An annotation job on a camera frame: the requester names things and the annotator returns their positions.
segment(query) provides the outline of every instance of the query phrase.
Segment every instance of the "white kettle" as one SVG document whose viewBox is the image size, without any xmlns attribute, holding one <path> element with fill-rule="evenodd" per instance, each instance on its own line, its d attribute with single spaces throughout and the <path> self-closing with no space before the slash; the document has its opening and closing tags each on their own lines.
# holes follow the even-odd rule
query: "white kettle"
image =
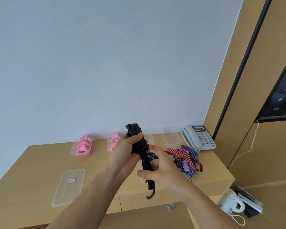
<svg viewBox="0 0 286 229">
<path fill-rule="evenodd" d="M 244 202 L 231 189 L 227 189 L 219 203 L 219 207 L 226 213 L 231 213 L 232 211 L 240 213 L 245 210 Z"/>
</svg>

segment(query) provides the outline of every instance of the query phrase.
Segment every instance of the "hand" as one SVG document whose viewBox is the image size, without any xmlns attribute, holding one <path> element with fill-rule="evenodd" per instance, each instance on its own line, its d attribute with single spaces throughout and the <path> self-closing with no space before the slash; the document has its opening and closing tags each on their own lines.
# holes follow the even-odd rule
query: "hand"
<svg viewBox="0 0 286 229">
<path fill-rule="evenodd" d="M 141 159 L 139 154 L 131 153 L 132 145 L 140 141 L 143 137 L 142 133 L 128 138 L 127 133 L 124 134 L 116 143 L 114 150 L 108 159 L 107 165 L 113 168 L 117 177 L 124 181 L 135 168 Z"/>
<path fill-rule="evenodd" d="M 164 189 L 178 192 L 184 184 L 189 181 L 183 173 L 177 168 L 174 161 L 164 152 L 164 150 L 156 145 L 149 145 L 151 150 L 157 152 L 159 159 L 151 162 L 155 171 L 138 170 L 137 175 L 146 180 L 154 180 Z"/>
</svg>

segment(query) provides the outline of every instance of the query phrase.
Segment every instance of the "telephone handset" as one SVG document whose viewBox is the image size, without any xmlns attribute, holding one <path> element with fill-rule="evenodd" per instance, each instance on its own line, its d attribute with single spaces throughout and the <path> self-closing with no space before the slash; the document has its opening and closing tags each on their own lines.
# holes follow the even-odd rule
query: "telephone handset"
<svg viewBox="0 0 286 229">
<path fill-rule="evenodd" d="M 183 128 L 182 133 L 190 146 L 195 150 L 211 150 L 216 148 L 215 142 L 203 126 L 187 125 Z"/>
</svg>

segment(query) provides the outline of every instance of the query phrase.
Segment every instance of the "label sticker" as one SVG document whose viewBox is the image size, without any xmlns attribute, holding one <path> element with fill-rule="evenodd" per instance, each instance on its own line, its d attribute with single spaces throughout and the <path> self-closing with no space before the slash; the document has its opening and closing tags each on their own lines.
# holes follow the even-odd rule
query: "label sticker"
<svg viewBox="0 0 286 229">
<path fill-rule="evenodd" d="M 74 183 L 76 181 L 76 178 L 70 178 L 68 179 L 67 183 Z"/>
</svg>

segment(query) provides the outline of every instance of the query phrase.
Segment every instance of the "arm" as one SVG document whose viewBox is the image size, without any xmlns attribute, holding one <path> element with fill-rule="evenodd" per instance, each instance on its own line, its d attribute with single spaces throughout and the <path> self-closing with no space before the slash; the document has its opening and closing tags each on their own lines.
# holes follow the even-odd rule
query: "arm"
<svg viewBox="0 0 286 229">
<path fill-rule="evenodd" d="M 139 170 L 139 177 L 154 180 L 163 188 L 175 192 L 190 209 L 202 229 L 240 228 L 208 196 L 187 180 L 163 149 L 155 145 L 150 145 L 149 148 L 155 150 L 159 157 L 152 162 L 155 171 Z"/>
<path fill-rule="evenodd" d="M 130 138 L 125 134 L 119 139 L 106 165 L 47 229 L 99 228 L 119 187 L 140 160 L 140 155 L 131 151 L 132 145 L 142 137 L 142 133 Z"/>
</svg>

